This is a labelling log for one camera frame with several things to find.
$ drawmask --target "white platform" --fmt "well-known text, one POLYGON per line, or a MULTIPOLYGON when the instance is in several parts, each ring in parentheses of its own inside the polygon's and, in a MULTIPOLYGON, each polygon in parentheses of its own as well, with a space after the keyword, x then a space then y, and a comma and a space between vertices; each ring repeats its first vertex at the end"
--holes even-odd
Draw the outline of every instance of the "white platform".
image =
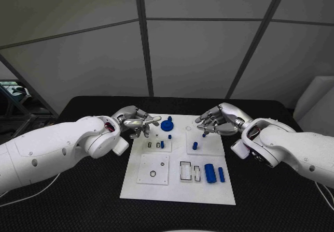
POLYGON ((170 132, 166 132, 160 127, 151 125, 150 138, 145 138, 141 135, 141 137, 134 140, 119 197, 125 199, 235 205, 230 176, 220 136, 217 134, 209 134, 206 138, 201 137, 201 132, 196 128, 197 124, 194 123, 197 116, 150 115, 161 116, 161 121, 167 120, 167 117, 171 116, 174 129, 170 132), (199 149, 196 151, 191 149, 191 147, 187 148, 187 146, 193 144, 193 139, 196 139, 196 142, 199 143, 199 149), (148 151, 147 144, 151 141, 170 142, 170 145, 167 145, 166 150, 153 149, 154 151, 148 151), (157 158, 151 159, 145 156, 145 159, 148 159, 153 163, 153 166, 145 168, 140 167, 141 163, 147 161, 141 160, 144 154, 157 156, 157 158), (163 168, 157 166, 160 163, 158 157, 168 157, 167 185, 163 185, 161 182, 166 181, 164 178, 157 180, 157 183, 154 184, 154 179, 158 177, 157 175, 161 174, 166 177, 166 169, 160 169, 158 172, 158 168, 163 168), (180 180, 181 161, 191 162, 190 182, 183 182, 180 180), (207 163, 212 163, 214 166, 217 182, 213 184, 209 184, 206 180, 204 165, 207 163), (200 182, 194 181, 193 166, 200 167, 200 182), (219 180, 219 167, 223 168, 226 180, 225 183, 222 183, 219 180), (154 177, 150 176, 151 171, 155 171, 154 177), (145 176, 147 184, 138 181, 142 175, 145 176))

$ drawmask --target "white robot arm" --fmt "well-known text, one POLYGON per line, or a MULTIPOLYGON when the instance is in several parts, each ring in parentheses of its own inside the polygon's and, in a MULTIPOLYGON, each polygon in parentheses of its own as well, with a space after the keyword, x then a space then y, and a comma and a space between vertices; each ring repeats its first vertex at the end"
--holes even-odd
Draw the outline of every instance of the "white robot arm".
POLYGON ((111 150, 121 155, 128 148, 119 136, 128 128, 148 137, 151 117, 135 106, 122 108, 112 117, 88 116, 33 130, 0 145, 0 193, 30 185, 72 168, 86 156, 99 158, 111 150))
POLYGON ((269 167, 285 162, 308 179, 334 188, 334 138, 312 132, 295 132, 284 123, 269 118, 252 119, 227 103, 213 107, 197 119, 206 133, 242 138, 232 145, 236 155, 249 154, 269 167))

